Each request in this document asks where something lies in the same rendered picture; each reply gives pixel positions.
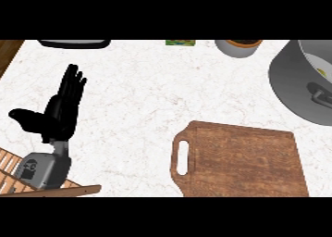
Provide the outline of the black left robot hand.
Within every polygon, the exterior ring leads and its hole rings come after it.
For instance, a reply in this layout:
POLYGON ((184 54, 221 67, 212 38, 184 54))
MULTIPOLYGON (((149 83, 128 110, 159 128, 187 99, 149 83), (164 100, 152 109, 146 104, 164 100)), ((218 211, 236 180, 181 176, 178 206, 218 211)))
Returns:
POLYGON ((66 142, 72 137, 84 85, 86 78, 78 66, 69 64, 57 93, 47 101, 44 112, 22 108, 9 112, 9 117, 19 123, 22 130, 41 135, 43 143, 66 142))

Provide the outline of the brown wooden cutting board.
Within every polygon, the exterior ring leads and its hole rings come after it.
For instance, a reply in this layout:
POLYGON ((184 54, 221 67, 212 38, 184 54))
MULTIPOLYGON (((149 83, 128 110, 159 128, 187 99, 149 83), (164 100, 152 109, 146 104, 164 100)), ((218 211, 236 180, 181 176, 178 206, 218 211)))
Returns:
POLYGON ((170 172, 186 197, 308 196, 292 132, 193 121, 174 137, 174 150, 181 141, 187 173, 170 172))

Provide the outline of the large grey pot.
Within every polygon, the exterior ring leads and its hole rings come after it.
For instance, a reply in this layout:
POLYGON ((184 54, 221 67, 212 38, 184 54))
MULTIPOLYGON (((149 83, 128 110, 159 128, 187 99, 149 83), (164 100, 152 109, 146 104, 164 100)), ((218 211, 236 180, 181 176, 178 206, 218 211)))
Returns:
POLYGON ((332 40, 291 40, 268 66, 271 90, 307 121, 332 126, 332 40))

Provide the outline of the pale wooden slatted rack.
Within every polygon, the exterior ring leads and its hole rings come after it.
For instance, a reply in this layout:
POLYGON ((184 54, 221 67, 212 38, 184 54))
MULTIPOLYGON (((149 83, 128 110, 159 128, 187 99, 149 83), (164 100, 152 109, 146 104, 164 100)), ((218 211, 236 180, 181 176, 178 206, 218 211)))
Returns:
POLYGON ((21 161, 22 157, 0 147, 0 197, 75 197, 100 191, 100 185, 81 186, 71 180, 65 180, 59 189, 34 188, 13 176, 21 161))

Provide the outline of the green box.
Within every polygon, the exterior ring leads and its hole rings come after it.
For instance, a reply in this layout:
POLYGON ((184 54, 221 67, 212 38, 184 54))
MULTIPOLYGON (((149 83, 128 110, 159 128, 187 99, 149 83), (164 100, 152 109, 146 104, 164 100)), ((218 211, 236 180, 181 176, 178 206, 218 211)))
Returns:
POLYGON ((195 46, 195 40, 165 40, 165 45, 195 46))

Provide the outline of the grey cup with orange rim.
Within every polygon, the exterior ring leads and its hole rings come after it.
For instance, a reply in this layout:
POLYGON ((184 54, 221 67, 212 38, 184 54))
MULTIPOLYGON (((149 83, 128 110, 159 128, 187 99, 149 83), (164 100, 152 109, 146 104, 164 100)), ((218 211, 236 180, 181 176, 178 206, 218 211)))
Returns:
POLYGON ((243 58, 254 54, 261 40, 215 40, 218 50, 230 57, 243 58))

